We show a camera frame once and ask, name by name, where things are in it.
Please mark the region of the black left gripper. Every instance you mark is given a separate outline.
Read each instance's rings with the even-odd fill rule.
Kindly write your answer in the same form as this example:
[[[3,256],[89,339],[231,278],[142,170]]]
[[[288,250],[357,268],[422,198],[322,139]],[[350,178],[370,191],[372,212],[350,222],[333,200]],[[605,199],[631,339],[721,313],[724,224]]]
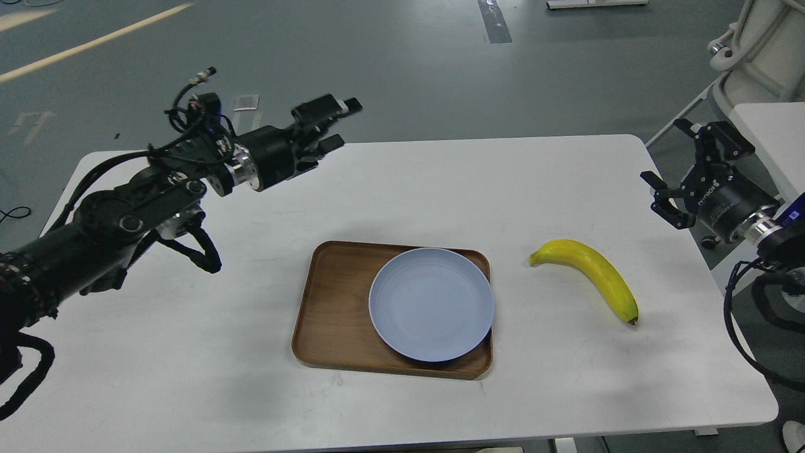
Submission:
[[[291,110],[297,125],[263,126],[240,135],[238,144],[247,150],[254,168],[250,187],[264,191],[315,169],[325,155],[345,146],[339,134],[320,140],[320,127],[329,127],[363,109],[357,98],[337,99],[325,94]]]

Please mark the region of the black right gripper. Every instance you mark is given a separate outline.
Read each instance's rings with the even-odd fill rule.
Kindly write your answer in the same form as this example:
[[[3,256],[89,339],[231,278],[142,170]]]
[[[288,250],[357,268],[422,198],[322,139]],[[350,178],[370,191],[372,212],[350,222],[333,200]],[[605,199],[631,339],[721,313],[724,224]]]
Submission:
[[[752,215],[770,217],[777,212],[781,206],[779,200],[727,164],[756,152],[755,146],[732,123],[710,121],[695,126],[679,118],[672,124],[693,139],[695,165],[684,178],[684,190],[670,188],[655,172],[640,173],[642,181],[652,189],[650,209],[655,214],[677,230],[690,229],[696,220],[701,221],[719,238],[731,243],[741,235],[738,227]],[[672,201],[682,198],[689,213],[678,209]]]

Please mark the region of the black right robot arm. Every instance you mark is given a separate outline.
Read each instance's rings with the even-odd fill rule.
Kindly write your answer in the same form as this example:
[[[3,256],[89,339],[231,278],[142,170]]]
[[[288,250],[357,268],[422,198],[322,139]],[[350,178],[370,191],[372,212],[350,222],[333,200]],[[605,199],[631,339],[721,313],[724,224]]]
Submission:
[[[733,293],[749,270],[759,270],[751,284],[756,309],[765,321],[787,332],[803,333],[803,323],[779,316],[767,296],[777,287],[791,296],[803,295],[803,220],[776,217],[781,201],[739,172],[733,161],[755,152],[727,121],[694,126],[678,118],[672,126],[694,141],[695,162],[679,187],[672,188],[654,172],[641,173],[653,190],[652,210],[678,230],[702,223],[725,243],[744,240],[755,247],[757,258],[733,266],[725,287],[724,323],[747,363],[765,378],[799,392],[803,383],[761,365],[741,346],[732,321]]]

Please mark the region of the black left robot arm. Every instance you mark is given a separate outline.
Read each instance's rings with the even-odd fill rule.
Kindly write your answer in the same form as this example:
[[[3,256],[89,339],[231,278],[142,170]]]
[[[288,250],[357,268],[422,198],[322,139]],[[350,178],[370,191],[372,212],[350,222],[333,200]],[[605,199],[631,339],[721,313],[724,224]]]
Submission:
[[[325,94],[291,110],[291,125],[236,134],[217,94],[179,101],[216,73],[195,75],[165,111],[178,137],[101,162],[81,178],[40,238],[2,255],[2,381],[23,367],[22,348],[40,361],[2,404],[15,413],[43,383],[55,360],[50,342],[24,329],[56,318],[70,296],[121,289],[130,267],[155,243],[186,256],[211,274],[218,250],[203,229],[201,200],[212,189],[226,197],[239,184],[261,192],[315,169],[344,146],[329,135],[339,120],[362,111],[357,98]]]

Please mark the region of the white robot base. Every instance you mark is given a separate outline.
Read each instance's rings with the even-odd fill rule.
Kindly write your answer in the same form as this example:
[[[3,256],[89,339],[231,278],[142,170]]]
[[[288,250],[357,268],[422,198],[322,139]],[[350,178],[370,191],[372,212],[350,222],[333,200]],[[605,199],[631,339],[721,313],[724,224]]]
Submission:
[[[719,77],[699,100],[710,101],[720,121],[732,123],[728,115],[737,105],[803,100],[803,2],[748,1],[708,48]],[[695,106],[674,120],[686,120]]]

